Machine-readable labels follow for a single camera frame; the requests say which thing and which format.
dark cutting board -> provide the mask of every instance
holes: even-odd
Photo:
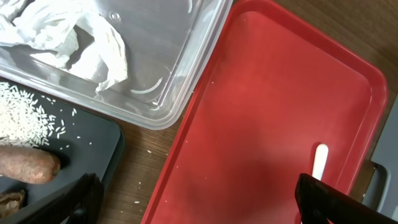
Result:
[[[0,78],[0,82],[9,81]],[[124,148],[124,138],[119,126],[113,121],[73,107],[52,96],[13,82],[9,83],[17,85],[20,90],[25,89],[35,93],[34,98],[39,99],[36,105],[42,105],[47,114],[57,117],[55,128],[62,125],[61,119],[63,119],[66,133],[60,135],[60,139],[57,139],[56,134],[52,134],[49,137],[50,145],[40,147],[60,158],[61,170],[53,181],[32,185],[0,177],[0,193],[25,189],[29,205],[79,179],[85,173],[95,173],[107,186]],[[56,102],[52,105],[46,97],[55,99]],[[72,116],[74,108],[77,114]]]

brown sausage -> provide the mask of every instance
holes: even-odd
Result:
[[[0,174],[30,184],[50,182],[60,170],[57,156],[40,149],[0,146]]]

clear plastic container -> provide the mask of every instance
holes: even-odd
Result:
[[[80,48],[69,70],[32,58],[37,51],[26,46],[0,47],[0,76],[145,128],[169,127],[187,104],[233,1],[95,2],[126,44],[127,80],[96,94],[108,68],[92,37],[78,28]]]

wood grain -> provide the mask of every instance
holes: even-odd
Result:
[[[373,174],[370,158],[398,92],[398,1],[276,1],[373,63],[387,78],[388,105],[351,192],[354,199],[362,201]],[[141,222],[181,120],[163,131],[118,121],[126,137],[126,149],[106,194],[99,223]]]

red tray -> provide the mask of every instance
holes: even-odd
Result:
[[[142,223],[299,223],[299,173],[348,194],[387,99],[382,73],[272,1],[235,4]]]

